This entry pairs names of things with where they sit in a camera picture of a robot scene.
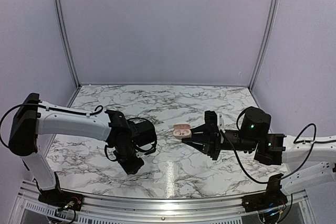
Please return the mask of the pink round earbud case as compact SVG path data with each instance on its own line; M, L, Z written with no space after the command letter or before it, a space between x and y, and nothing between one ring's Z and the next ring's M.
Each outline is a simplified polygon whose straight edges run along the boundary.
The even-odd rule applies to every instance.
M192 136L191 126L187 123L174 124L173 136L178 140L182 140L184 138L190 138Z

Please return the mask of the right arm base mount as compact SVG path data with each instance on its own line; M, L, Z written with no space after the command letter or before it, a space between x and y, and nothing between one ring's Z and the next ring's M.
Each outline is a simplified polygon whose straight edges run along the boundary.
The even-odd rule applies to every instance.
M259 211L286 204L288 202L287 196L281 191L282 176L283 174L271 176L264 192L243 196L241 203L245 211Z

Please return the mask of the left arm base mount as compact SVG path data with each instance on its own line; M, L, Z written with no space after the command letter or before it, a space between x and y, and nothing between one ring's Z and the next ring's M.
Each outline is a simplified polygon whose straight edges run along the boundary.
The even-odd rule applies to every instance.
M42 203L58 207L62 210L74 210L80 211L83 204L83 195L79 193L73 193L64 191L60 188L58 178L56 178L56 185L53 189L43 190L36 183L39 190L38 200Z

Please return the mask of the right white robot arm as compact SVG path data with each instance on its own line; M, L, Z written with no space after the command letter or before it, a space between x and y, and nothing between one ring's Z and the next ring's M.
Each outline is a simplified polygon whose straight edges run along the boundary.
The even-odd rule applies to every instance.
M280 199L280 191L290 195L309 187L335 181L335 137L329 139L297 137L270 133L271 115L250 106L238 116L235 130L226 130L221 115L206 111L204 124L174 125L173 135L182 143L217 160L221 151L253 153L254 160L271 166L298 162L288 175L275 175L265 184L270 187L260 195L260 203L271 207Z

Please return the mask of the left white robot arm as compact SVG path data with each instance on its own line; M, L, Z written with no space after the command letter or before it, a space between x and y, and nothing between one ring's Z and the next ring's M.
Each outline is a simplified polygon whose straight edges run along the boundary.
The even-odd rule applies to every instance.
M39 151L39 135L60 134L103 141L106 150L114 150L113 161L128 175L136 174L144 165L142 155L156 152L157 136L151 121L127 119L122 112L101 105L94 111L70 109L42 101L38 93L31 93L5 115L12 111L16 113L8 143L4 146L19 156L33 174L40 196L56 206L66 202L66 193L60 188L57 174Z

